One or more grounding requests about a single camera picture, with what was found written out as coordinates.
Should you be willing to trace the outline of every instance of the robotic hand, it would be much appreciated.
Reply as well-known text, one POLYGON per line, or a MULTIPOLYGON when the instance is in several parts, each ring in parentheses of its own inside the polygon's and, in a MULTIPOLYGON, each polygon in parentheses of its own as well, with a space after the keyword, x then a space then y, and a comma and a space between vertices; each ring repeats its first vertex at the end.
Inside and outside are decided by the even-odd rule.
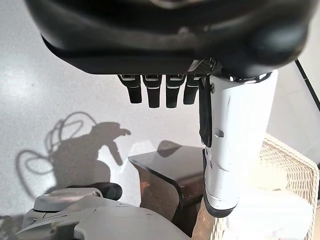
POLYGON ((26 0, 51 52, 90 74, 117 74, 132 103, 184 103, 199 88, 204 202, 237 205, 237 178, 259 153, 279 68, 297 58, 317 0, 26 0))

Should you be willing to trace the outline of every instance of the black rubber tip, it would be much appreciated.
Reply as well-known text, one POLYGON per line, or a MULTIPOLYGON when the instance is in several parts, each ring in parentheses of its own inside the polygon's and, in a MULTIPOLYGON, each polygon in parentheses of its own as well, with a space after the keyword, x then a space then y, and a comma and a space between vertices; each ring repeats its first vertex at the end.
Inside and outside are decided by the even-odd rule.
POLYGON ((223 209, 223 210, 219 210, 219 209, 215 209, 214 207, 212 207, 208 201, 208 198, 207 198, 207 193, 206 193, 206 190, 203 191, 203 201, 204 201, 204 205, 205 205, 205 208, 206 210, 208 211, 208 213, 215 217, 215 218, 225 218, 227 216, 229 216, 230 213, 232 213, 232 211, 235 209, 235 207, 237 206, 234 206, 233 208, 230 208, 230 209, 223 209))
POLYGON ((204 201, 205 208, 211 216, 218 218, 218 219, 225 218, 225 217, 229 216, 230 213, 232 213, 232 211, 236 208, 237 205, 235 205, 233 208, 223 209, 223 210, 215 209, 213 206, 210 205, 210 203, 208 201, 207 193, 206 193, 206 184, 204 183, 205 172, 206 172, 206 167, 207 167, 205 150, 202 150, 202 157, 203 157, 203 185, 204 185, 203 201, 204 201))

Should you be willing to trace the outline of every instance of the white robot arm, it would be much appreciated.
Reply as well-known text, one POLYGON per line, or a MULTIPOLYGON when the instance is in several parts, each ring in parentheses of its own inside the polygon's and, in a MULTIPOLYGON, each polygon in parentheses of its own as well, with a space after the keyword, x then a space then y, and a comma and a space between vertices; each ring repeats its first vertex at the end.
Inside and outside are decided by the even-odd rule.
POLYGON ((203 154, 203 195, 207 210, 215 217, 226 217, 236 207, 237 183, 241 182, 237 178, 248 173, 259 157, 277 78, 277 71, 243 80, 210 76, 200 90, 207 89, 212 126, 211 142, 203 154))

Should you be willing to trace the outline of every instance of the white wall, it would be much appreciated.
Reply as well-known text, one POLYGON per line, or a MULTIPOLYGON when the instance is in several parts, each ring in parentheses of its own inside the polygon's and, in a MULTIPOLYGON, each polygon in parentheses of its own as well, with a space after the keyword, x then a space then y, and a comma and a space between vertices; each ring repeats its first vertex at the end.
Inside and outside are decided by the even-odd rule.
POLYGON ((311 82, 311 85, 320 99, 320 7, 316 9, 315 15, 309 28, 309 36, 306 47, 299 60, 311 82))

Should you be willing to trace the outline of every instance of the wicker basket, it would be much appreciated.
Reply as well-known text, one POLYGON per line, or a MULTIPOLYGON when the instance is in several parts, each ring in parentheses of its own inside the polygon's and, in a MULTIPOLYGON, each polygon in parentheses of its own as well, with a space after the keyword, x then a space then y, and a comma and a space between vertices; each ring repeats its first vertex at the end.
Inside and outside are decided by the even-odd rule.
MULTIPOLYGON (((272 173, 273 178, 278 175, 283 183, 281 173, 286 175, 285 185, 279 183, 279 187, 277 187, 273 182, 273 186, 270 186, 271 189, 286 189, 306 199, 312 205, 312 224, 305 240, 313 240, 319 185, 319 170, 316 164, 268 134, 265 136, 259 159, 259 165, 267 170, 265 173, 272 173)), ((202 201, 193 229, 192 240, 221 240, 225 227, 226 219, 210 216, 202 201)))

